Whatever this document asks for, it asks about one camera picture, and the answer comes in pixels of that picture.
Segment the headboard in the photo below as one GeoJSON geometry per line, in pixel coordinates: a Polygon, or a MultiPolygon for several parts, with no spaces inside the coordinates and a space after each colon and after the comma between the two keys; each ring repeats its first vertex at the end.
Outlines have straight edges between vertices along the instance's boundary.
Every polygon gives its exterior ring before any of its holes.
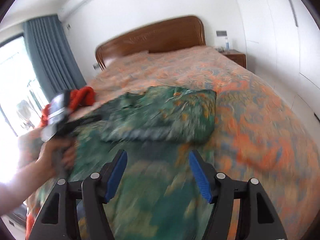
{"type": "Polygon", "coordinates": [[[96,49],[96,59],[103,70],[106,62],[140,51],[169,52],[198,45],[205,45],[203,24],[196,16],[185,16],[147,25],[107,41],[96,49]]]}

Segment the human arm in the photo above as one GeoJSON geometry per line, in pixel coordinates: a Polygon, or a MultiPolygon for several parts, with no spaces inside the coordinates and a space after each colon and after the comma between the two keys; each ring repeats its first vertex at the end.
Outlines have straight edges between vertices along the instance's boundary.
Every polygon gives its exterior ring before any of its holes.
{"type": "Polygon", "coordinates": [[[75,141],[52,138],[41,147],[38,160],[18,170],[8,183],[0,184],[0,216],[19,206],[56,175],[52,155],[61,148],[67,148],[62,163],[66,168],[71,168],[75,160],[75,141]]]}

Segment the nightstand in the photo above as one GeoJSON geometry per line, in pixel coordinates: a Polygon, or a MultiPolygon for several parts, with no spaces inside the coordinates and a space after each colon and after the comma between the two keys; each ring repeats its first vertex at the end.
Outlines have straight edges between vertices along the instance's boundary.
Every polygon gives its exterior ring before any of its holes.
{"type": "Polygon", "coordinates": [[[245,58],[245,54],[231,49],[229,51],[221,52],[222,55],[226,56],[227,58],[231,59],[232,61],[236,62],[241,67],[247,69],[247,61],[245,58]]]}

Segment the white wall-mounted air conditioner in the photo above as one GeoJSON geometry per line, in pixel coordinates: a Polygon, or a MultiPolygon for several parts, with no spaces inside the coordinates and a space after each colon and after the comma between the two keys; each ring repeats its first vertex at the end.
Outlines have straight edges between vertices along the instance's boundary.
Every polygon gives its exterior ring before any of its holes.
{"type": "Polygon", "coordinates": [[[83,4],[90,0],[68,0],[59,10],[58,18],[61,22],[64,22],[69,15],[79,9],[83,4]]]}

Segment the blue-gray curtain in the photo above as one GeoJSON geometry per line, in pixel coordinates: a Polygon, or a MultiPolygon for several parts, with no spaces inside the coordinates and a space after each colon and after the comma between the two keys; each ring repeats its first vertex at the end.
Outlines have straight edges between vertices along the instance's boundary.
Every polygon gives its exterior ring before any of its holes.
{"type": "Polygon", "coordinates": [[[41,89],[51,101],[64,90],[86,85],[57,15],[23,23],[27,52],[41,89]]]}

